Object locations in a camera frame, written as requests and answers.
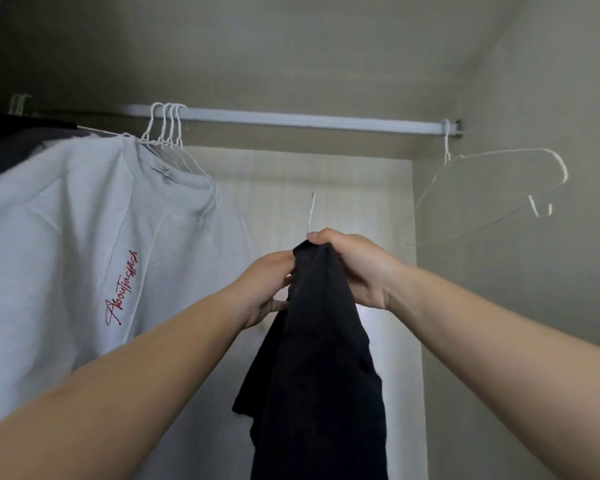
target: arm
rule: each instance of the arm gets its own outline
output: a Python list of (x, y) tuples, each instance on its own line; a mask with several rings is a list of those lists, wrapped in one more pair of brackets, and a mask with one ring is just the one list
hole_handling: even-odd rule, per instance
[(283, 306), (271, 297), (293, 267), (291, 251), (264, 256), (0, 421), (0, 478), (129, 477), (238, 333)]
[(357, 302), (394, 313), (512, 432), (565, 478), (600, 479), (600, 347), (405, 266), (331, 229)]

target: hand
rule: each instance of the hand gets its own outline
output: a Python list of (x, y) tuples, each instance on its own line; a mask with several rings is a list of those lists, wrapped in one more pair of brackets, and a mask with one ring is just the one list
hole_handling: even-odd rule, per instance
[(333, 229), (310, 232), (314, 244), (330, 242), (340, 255), (356, 303), (381, 310), (388, 309), (388, 282), (402, 265), (380, 246), (359, 234), (343, 234)]
[(296, 265), (293, 251), (279, 251), (257, 259), (227, 290), (240, 309), (243, 328), (260, 323), (270, 313), (288, 306), (286, 301), (273, 299), (282, 288), (289, 286), (289, 275)]

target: closet side wall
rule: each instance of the closet side wall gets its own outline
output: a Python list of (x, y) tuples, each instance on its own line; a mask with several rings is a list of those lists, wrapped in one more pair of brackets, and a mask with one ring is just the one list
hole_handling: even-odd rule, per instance
[[(415, 264), (411, 162), (364, 157), (191, 147), (236, 203), (259, 253), (304, 241), (312, 192), (312, 230), (360, 233)], [(383, 380), (389, 478), (427, 478), (420, 343), (387, 312), (359, 307)]]
[[(466, 124), (465, 137), (452, 142), (454, 155), (551, 148), (571, 178), (538, 202), (540, 212), (553, 203), (552, 217), (524, 209), (469, 237), (418, 248), (418, 264), (600, 346), (600, 0), (530, 0), (450, 116)], [(417, 196), (442, 161), (435, 141), (413, 162)], [(436, 203), (416, 215), (418, 241), (443, 237), (432, 235), (435, 223), (465, 212), (458, 202), (476, 187), (483, 200), (471, 212), (479, 214), (506, 201), (512, 184), (524, 184), (511, 181), (516, 172), (550, 171), (549, 181), (559, 180), (559, 170), (520, 168), (526, 163), (507, 156), (499, 175), (486, 176), (476, 159), (471, 181), (446, 178), (444, 189), (434, 189), (442, 193)], [(554, 478), (426, 351), (423, 367), (431, 480)]]

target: dark gray garment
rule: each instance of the dark gray garment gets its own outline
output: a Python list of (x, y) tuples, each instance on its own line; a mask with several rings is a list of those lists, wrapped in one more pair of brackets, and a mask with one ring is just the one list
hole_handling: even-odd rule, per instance
[(31, 156), (46, 141), (88, 136), (87, 130), (64, 128), (29, 128), (0, 140), (0, 174)]

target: clothing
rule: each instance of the clothing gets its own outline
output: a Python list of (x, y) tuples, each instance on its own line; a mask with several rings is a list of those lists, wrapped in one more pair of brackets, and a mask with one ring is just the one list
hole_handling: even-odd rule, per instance
[(19, 131), (31, 128), (56, 128), (65, 130), (76, 130), (75, 123), (67, 123), (61, 120), (49, 120), (46, 118), (29, 118), (27, 116), (15, 116), (14, 114), (0, 114), (0, 140), (8, 138)]
[(382, 382), (330, 244), (294, 250), (296, 283), (233, 411), (253, 418), (251, 478), (386, 479)]
[[(170, 167), (131, 137), (62, 141), (3, 173), (0, 419), (231, 283), (250, 261), (246, 228), (216, 183)], [(187, 449), (177, 466), (159, 445), (139, 477), (249, 471), (245, 422), (233, 422), (231, 435), (208, 435), (221, 465), (177, 443), (189, 440), (182, 432), (198, 426), (193, 420), (232, 420), (241, 379), (234, 376), (244, 373), (260, 340), (258, 330), (240, 334), (196, 395), (194, 412), (165, 436), (172, 451)], [(216, 404), (216, 396), (227, 399)]]
[(61, 128), (29, 128), (0, 139), (0, 174), (29, 158), (32, 152), (49, 140), (88, 136), (87, 130)]

